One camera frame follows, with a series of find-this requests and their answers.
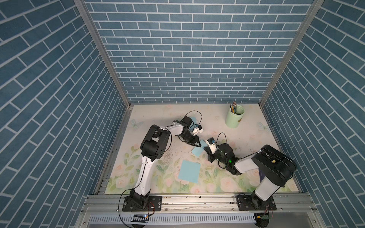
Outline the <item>light blue square paper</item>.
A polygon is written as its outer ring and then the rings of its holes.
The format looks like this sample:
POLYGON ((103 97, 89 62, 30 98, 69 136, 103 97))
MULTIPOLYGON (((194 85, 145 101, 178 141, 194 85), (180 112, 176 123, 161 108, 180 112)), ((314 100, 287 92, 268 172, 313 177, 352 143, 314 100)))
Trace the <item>light blue square paper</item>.
POLYGON ((197 119, 196 119, 195 117, 193 117, 193 116, 192 116, 192 117, 190 117, 190 118, 191 118, 191 120, 192 120, 192 122, 193 122, 193 123, 192 123, 192 125, 193 125, 193 124, 198 124, 197 119))

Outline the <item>light blue paper front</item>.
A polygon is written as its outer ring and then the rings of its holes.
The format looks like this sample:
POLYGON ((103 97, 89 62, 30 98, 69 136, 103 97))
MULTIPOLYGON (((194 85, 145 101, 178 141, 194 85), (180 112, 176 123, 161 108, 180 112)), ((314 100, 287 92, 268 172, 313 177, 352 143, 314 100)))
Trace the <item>light blue paper front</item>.
POLYGON ((183 160, 178 178, 183 181, 198 183, 201 164, 183 160))

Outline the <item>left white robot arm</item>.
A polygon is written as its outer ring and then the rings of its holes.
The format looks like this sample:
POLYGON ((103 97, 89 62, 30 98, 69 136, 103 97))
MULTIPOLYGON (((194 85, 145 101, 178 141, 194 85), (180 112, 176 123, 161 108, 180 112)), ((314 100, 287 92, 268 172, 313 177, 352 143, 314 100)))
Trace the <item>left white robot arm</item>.
POLYGON ((157 161, 170 149, 175 136, 187 145, 201 148, 198 134, 202 132, 201 124, 194 123, 188 116, 167 126, 151 125, 140 146, 142 164, 136 186, 125 197, 122 211, 148 211, 153 208, 153 203, 162 199, 150 197, 152 176, 157 161))

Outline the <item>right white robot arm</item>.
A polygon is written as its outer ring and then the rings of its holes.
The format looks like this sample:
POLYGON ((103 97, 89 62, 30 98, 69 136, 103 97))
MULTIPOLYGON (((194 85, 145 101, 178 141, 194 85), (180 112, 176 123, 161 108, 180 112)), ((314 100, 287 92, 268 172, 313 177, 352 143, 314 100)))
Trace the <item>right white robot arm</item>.
POLYGON ((204 147, 208 161, 217 161, 232 175, 241 175, 251 170, 259 169, 264 174, 263 180, 253 193, 248 196, 240 193, 236 201, 240 211, 275 211, 273 194, 279 188, 285 187, 297 169, 294 161, 270 145, 264 145, 258 152, 245 157, 237 157, 233 148, 227 143, 217 145, 210 138, 204 147))

